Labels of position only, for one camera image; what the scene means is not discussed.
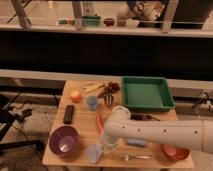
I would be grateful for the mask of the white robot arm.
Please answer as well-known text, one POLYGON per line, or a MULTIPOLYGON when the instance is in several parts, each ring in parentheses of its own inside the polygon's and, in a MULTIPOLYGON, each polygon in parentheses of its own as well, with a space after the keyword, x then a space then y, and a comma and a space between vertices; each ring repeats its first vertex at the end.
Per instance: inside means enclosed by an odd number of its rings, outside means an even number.
POLYGON ((115 148, 121 138, 129 138, 213 154, 213 121, 134 121, 130 116, 126 107, 112 109, 100 139, 106 151, 115 148))

